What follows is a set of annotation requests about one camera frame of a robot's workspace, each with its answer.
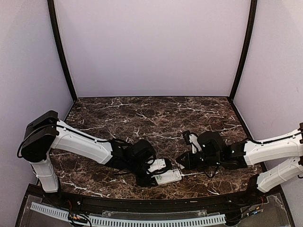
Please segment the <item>white remote control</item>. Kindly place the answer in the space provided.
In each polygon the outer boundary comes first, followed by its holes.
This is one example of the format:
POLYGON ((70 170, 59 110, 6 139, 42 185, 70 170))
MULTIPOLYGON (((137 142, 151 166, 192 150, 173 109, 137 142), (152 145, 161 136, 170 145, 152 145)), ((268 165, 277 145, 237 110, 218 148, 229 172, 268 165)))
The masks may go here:
POLYGON ((154 176, 158 185, 169 184, 182 180, 179 169, 168 170, 167 172, 154 176))

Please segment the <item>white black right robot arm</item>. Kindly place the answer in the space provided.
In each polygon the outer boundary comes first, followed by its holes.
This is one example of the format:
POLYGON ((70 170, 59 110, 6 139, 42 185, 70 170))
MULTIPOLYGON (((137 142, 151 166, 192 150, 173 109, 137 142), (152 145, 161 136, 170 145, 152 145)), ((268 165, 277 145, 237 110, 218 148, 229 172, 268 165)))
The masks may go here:
POLYGON ((251 177, 250 182, 255 187, 250 187, 241 198, 246 205, 252 205, 258 200, 260 192, 268 192, 293 177, 303 177, 302 126, 267 140, 243 140, 231 145, 227 145, 216 131, 205 131, 201 135, 186 131, 183 138, 192 149, 177 157, 176 162, 186 170, 208 166, 236 170, 285 158, 285 161, 276 167, 251 177))

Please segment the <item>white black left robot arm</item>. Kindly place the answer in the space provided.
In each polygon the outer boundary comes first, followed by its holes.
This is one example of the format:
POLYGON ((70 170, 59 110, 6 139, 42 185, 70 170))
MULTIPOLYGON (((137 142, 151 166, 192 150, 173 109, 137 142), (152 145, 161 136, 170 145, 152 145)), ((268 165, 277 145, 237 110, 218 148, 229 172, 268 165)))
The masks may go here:
POLYGON ((56 206, 63 206, 67 196, 59 190, 59 180, 49 158, 51 149, 87 157, 110 168, 128 170, 135 175, 140 187, 157 185, 150 171, 156 152, 148 141, 140 140, 132 144, 122 139, 99 139, 70 127, 59 120, 56 111, 51 110, 26 127, 17 157, 32 165, 43 190, 56 206))

